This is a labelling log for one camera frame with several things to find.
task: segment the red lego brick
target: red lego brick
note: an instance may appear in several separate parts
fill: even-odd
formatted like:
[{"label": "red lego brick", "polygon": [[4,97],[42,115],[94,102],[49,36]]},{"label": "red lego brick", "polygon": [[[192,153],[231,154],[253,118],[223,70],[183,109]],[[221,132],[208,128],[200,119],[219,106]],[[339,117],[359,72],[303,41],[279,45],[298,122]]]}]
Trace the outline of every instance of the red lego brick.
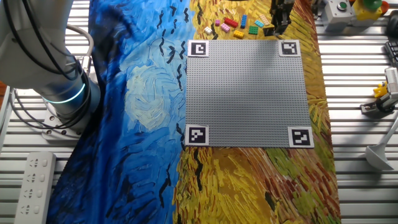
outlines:
[{"label": "red lego brick", "polygon": [[236,22],[232,19],[228,19],[228,18],[224,19],[224,23],[227,25],[230,25],[231,27],[234,27],[234,28],[237,28],[237,26],[238,26],[238,22]]}]

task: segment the blue painted fabric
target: blue painted fabric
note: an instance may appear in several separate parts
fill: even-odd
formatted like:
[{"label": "blue painted fabric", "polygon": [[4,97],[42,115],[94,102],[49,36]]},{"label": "blue painted fabric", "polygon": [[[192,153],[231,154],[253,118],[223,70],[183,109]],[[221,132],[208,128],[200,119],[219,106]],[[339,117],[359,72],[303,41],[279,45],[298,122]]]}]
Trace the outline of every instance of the blue painted fabric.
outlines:
[{"label": "blue painted fabric", "polygon": [[188,0],[90,1],[102,99],[47,223],[172,223],[185,127]]}]

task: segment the lego baseplate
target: lego baseplate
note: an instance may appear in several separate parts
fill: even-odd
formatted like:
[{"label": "lego baseplate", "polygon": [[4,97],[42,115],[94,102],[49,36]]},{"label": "lego baseplate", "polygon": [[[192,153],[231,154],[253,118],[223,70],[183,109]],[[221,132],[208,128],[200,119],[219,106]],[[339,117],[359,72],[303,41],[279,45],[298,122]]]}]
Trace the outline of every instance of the lego baseplate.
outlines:
[{"label": "lego baseplate", "polygon": [[313,147],[299,41],[190,40],[186,124],[186,145]]}]

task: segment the green lego brick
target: green lego brick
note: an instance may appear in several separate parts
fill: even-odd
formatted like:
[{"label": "green lego brick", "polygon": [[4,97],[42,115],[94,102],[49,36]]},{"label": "green lego brick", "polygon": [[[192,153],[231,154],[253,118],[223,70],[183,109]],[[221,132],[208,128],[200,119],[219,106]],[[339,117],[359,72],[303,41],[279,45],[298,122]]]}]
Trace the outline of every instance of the green lego brick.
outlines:
[{"label": "green lego brick", "polygon": [[249,27],[249,34],[254,34],[257,35],[259,33],[259,28],[256,26],[250,26]]}]

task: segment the blue lego brick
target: blue lego brick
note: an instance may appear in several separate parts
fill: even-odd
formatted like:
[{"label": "blue lego brick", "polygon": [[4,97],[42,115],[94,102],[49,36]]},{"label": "blue lego brick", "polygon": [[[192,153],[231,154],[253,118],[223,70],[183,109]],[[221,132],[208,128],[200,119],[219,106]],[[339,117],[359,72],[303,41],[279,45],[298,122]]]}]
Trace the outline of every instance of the blue lego brick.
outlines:
[{"label": "blue lego brick", "polygon": [[241,29],[244,29],[246,27],[246,19],[248,19],[248,15],[243,15],[241,22]]},{"label": "blue lego brick", "polygon": [[260,21],[255,21],[254,23],[255,23],[255,25],[257,25],[257,26],[259,26],[261,28],[264,26],[264,24],[262,22],[260,22]]}]

